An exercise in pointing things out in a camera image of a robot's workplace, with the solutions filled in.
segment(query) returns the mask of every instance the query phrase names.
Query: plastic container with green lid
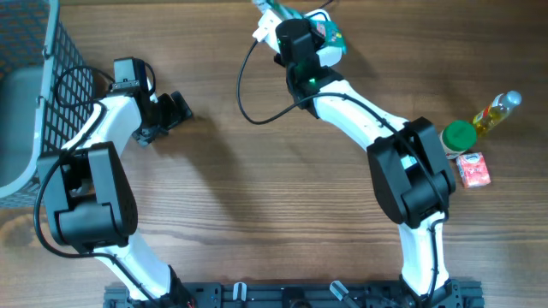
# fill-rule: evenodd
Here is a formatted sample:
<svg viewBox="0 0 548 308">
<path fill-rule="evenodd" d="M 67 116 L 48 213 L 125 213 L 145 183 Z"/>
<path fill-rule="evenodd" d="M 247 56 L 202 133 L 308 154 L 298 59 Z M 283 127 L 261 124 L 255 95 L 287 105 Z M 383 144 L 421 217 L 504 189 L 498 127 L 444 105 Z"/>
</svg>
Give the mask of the plastic container with green lid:
<svg viewBox="0 0 548 308">
<path fill-rule="evenodd" d="M 439 134 L 447 159 L 455 159 L 470 149 L 477 138 L 474 126 L 466 121 L 454 121 Z"/>
</svg>

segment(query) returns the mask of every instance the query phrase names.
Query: yellow liquid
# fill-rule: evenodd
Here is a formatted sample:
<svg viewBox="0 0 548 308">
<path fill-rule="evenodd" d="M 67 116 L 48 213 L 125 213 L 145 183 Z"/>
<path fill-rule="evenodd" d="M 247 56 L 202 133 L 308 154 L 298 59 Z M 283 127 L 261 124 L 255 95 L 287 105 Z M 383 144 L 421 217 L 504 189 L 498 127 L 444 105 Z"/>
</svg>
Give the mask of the yellow liquid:
<svg viewBox="0 0 548 308">
<path fill-rule="evenodd" d="M 503 121 L 509 115 L 510 111 L 511 109 L 500 104 L 495 107 L 491 107 L 486 116 L 481 118 L 481 120 L 472 123 L 476 129 L 478 137 L 485 136 L 487 132 Z"/>
</svg>

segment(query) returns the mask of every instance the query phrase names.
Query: wooden surface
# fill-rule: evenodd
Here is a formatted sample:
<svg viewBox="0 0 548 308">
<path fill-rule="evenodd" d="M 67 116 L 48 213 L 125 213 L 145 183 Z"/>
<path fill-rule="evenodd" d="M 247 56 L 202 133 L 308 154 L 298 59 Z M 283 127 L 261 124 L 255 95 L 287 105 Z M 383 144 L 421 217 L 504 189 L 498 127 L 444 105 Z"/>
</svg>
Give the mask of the wooden surface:
<svg viewBox="0 0 548 308">
<path fill-rule="evenodd" d="M 523 105 L 474 147 L 493 183 L 465 190 L 457 178 L 444 227 L 450 274 L 482 281 L 488 307 L 548 305 L 547 13 L 542 0 L 343 0 L 332 9 L 349 44 L 337 69 L 393 114 L 441 129 L 500 92 L 522 93 Z M 366 154 L 305 111 L 255 127 L 237 109 L 235 79 L 260 18 L 253 5 L 74 6 L 62 18 L 90 64 L 112 71 L 117 57 L 145 59 L 159 91 L 181 91 L 195 113 L 152 146 L 129 142 L 122 156 L 140 231 L 184 281 L 397 278 L 397 228 L 373 196 Z M 272 56 L 258 48 L 244 76 L 257 119 L 290 104 Z M 0 211 L 0 305 L 100 306 L 114 275 L 47 253 L 30 213 Z"/>
</svg>

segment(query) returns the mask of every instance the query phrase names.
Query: bottle with blue cap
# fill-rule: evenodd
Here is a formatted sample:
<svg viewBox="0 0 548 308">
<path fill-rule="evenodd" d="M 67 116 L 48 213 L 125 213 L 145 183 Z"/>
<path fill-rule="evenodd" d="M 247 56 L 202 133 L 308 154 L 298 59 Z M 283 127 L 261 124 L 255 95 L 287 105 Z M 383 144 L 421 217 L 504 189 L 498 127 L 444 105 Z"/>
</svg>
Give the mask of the bottle with blue cap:
<svg viewBox="0 0 548 308">
<path fill-rule="evenodd" d="M 486 135 L 498 123 L 506 119 L 512 110 L 520 104 L 521 94 L 516 91 L 510 91 L 497 96 L 492 104 L 487 106 L 472 120 L 472 125 L 474 125 L 478 137 Z"/>
</svg>

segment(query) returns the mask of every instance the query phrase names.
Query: black mounting base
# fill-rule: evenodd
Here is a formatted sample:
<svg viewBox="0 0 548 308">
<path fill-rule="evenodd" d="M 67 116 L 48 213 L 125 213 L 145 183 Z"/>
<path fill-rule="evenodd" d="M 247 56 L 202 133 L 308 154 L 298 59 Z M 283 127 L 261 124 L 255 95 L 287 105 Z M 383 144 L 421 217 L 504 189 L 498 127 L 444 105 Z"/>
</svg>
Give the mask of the black mounting base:
<svg viewBox="0 0 548 308">
<path fill-rule="evenodd" d="M 452 280 L 452 294 L 432 308 L 483 308 L 481 282 Z M 330 291 L 329 284 L 248 285 L 245 301 L 233 300 L 234 285 L 183 283 L 194 297 L 195 308 L 349 308 Z M 349 297 L 360 308 L 412 308 L 399 281 L 348 284 Z M 134 308 L 125 287 L 107 287 L 104 308 Z"/>
</svg>

